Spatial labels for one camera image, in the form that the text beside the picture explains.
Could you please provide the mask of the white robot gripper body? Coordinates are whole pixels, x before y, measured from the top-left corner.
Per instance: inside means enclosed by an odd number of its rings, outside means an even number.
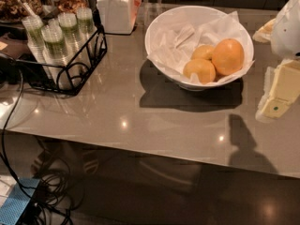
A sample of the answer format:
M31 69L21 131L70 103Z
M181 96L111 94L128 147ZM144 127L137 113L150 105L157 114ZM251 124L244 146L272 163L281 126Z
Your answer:
M277 14L271 33L271 49L281 58L300 58L300 0L289 0Z

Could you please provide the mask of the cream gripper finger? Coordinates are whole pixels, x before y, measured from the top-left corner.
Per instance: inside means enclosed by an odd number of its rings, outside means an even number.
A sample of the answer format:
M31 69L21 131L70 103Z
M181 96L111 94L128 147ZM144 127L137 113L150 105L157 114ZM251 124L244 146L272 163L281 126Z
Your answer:
M275 20L272 19L266 24L264 24L261 28L259 28L252 38L255 41L261 42L261 43L266 43L270 41L271 33L273 31L273 25L274 25Z
M256 119L269 123L279 119L300 96L300 62L284 59L276 68L268 67L263 91Z

